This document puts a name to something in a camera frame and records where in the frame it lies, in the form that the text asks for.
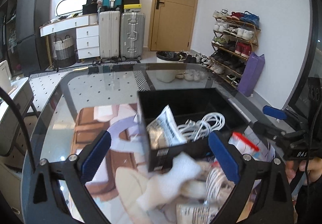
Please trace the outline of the right hand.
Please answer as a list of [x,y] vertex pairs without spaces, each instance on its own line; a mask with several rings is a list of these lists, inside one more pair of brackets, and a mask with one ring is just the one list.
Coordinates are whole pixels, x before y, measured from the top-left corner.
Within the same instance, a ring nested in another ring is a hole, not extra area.
[[306,165],[306,161],[302,161],[298,164],[295,164],[294,161],[287,161],[285,164],[285,172],[287,175],[288,182],[290,183],[293,178],[295,178],[296,171],[299,170],[304,172],[307,170],[309,182],[316,182],[321,177],[321,169],[322,169],[322,160],[321,158],[313,158]]

